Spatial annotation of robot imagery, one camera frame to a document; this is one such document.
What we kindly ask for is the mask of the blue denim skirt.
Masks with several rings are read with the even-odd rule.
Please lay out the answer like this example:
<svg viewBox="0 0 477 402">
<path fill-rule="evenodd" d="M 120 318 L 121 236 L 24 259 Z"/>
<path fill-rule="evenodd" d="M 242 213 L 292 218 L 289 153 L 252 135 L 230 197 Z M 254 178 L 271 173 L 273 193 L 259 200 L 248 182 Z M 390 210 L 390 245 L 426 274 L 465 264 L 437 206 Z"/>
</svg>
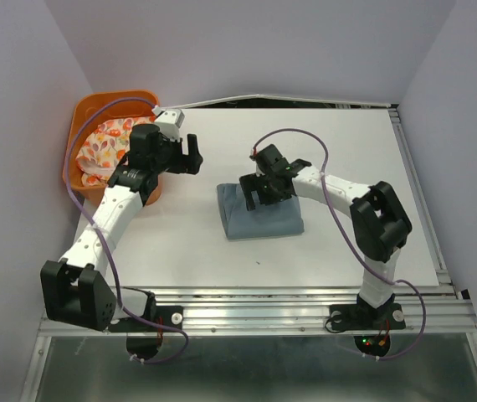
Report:
<svg viewBox="0 0 477 402">
<path fill-rule="evenodd" d="M 255 210 L 248 211 L 237 183 L 220 183 L 216 189 L 218 212 L 228 240 L 301 235 L 305 231 L 298 198 L 262 205 L 254 195 Z"/>
</svg>

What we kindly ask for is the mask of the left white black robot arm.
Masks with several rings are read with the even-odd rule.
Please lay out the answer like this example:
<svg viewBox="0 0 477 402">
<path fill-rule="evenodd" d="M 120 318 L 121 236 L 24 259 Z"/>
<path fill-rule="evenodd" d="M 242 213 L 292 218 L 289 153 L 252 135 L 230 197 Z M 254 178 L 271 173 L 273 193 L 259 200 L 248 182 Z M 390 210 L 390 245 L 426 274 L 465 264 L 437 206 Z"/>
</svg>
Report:
<svg viewBox="0 0 477 402">
<path fill-rule="evenodd" d="M 195 175 L 202 163 L 196 135 L 173 138 L 155 123 L 133 126 L 130 149 L 85 229 L 59 260 L 46 261 L 40 271 L 48 319 L 97 331 L 124 317 L 140 330 L 156 323 L 153 305 L 137 301 L 129 310 L 125 306 L 113 253 L 160 175 Z"/>
</svg>

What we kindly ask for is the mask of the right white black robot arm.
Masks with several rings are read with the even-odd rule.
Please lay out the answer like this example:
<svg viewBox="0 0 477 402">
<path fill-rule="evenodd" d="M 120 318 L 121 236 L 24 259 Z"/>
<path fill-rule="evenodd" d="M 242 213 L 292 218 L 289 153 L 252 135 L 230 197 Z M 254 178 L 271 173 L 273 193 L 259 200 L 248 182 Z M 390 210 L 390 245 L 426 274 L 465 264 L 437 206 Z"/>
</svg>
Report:
<svg viewBox="0 0 477 402">
<path fill-rule="evenodd" d="M 353 183 L 323 173 L 311 162 L 288 162 L 275 145 L 252 155 L 255 173 L 240 177 L 246 208 L 268 206 L 290 198 L 307 198 L 326 205 L 332 217 L 344 214 L 354 236 L 346 242 L 363 266 L 356 303 L 334 307 L 335 331 L 369 329 L 392 318 L 394 272 L 413 227 L 389 183 Z"/>
</svg>

